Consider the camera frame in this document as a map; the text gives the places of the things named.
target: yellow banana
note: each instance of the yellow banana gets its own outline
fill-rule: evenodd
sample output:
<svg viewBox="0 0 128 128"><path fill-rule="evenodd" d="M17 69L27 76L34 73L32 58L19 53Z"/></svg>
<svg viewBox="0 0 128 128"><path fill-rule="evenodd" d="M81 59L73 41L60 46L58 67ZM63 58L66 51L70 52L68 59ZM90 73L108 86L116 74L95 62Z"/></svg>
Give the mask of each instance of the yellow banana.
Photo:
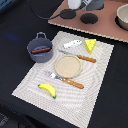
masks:
<svg viewBox="0 0 128 128"><path fill-rule="evenodd" d="M56 92L55 92L55 89L52 85L47 84L47 83L43 83L43 84L39 84L38 87L48 91L54 99L56 98Z"/></svg>

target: cheese wedge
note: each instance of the cheese wedge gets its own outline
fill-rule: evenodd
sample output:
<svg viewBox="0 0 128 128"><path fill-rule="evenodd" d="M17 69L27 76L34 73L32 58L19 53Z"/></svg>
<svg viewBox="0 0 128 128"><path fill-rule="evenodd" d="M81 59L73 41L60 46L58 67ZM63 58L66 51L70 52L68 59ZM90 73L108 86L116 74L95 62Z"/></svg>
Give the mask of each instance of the cheese wedge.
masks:
<svg viewBox="0 0 128 128"><path fill-rule="evenodd" d="M85 40L85 47L88 50L89 54L91 54L95 44L96 44L96 39Z"/></svg>

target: knife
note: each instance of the knife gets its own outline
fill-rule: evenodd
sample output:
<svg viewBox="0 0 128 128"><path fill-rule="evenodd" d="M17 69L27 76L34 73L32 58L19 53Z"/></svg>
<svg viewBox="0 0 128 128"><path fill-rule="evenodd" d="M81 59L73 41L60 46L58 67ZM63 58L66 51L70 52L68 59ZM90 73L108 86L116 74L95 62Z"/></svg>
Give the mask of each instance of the knife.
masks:
<svg viewBox="0 0 128 128"><path fill-rule="evenodd" d="M66 52L66 51L63 51L63 50L59 50L59 52L62 52L64 54L71 54L71 55L75 55L75 54L72 54L72 53L69 53L69 52ZM86 56L82 56L82 55L75 55L77 56L79 59L82 59L82 60L86 60L86 61L90 61L90 62L93 62L95 63L96 62L96 59L93 59L93 58L89 58L89 57L86 57Z"/></svg>

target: table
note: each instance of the table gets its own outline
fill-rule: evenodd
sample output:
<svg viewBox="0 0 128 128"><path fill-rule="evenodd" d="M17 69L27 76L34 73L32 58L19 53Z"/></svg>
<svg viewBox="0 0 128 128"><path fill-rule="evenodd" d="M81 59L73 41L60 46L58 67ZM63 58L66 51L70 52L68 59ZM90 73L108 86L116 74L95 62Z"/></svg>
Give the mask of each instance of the table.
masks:
<svg viewBox="0 0 128 128"><path fill-rule="evenodd" d="M63 0L31 0L36 13L50 17ZM27 52L29 41L44 32L52 40L58 31L95 38L114 45L88 128L128 127L128 44L48 24L30 11L26 0L0 12L0 104L32 117L51 128L76 126L12 96L13 90L34 65Z"/></svg>

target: placemat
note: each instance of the placemat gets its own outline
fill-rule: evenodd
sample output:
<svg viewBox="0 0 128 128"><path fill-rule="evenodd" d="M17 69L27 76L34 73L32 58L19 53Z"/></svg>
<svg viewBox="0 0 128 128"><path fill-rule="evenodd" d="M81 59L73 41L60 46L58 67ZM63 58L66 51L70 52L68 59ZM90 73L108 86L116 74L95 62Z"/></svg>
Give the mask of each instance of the placemat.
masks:
<svg viewBox="0 0 128 128"><path fill-rule="evenodd" d="M86 39L59 31L52 40L54 49L52 59L46 63L35 63L12 95L79 128L87 128L114 46L97 41L92 54L89 54L84 45ZM83 43L77 47L64 49L63 44L72 40L81 40ZM72 80L83 84L84 89L78 89L60 80L45 76L44 71L46 70L55 73L54 63L64 55L58 49L97 60L96 63L80 60L83 70L78 77ZM53 99L47 91L38 88L41 83L49 83L55 88L56 99Z"/></svg>

